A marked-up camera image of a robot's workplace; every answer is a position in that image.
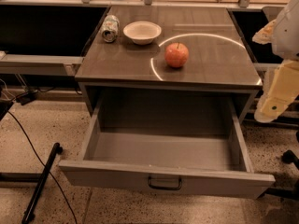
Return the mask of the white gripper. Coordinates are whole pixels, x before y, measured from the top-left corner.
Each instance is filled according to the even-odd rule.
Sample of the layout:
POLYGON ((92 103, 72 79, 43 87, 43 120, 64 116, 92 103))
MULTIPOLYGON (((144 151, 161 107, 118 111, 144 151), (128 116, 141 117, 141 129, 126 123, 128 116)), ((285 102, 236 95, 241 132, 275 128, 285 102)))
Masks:
POLYGON ((277 119, 299 95, 299 0, 291 0, 252 38, 258 44, 268 44, 282 59, 277 68, 264 74, 263 95, 258 101, 254 118, 261 123, 277 119))

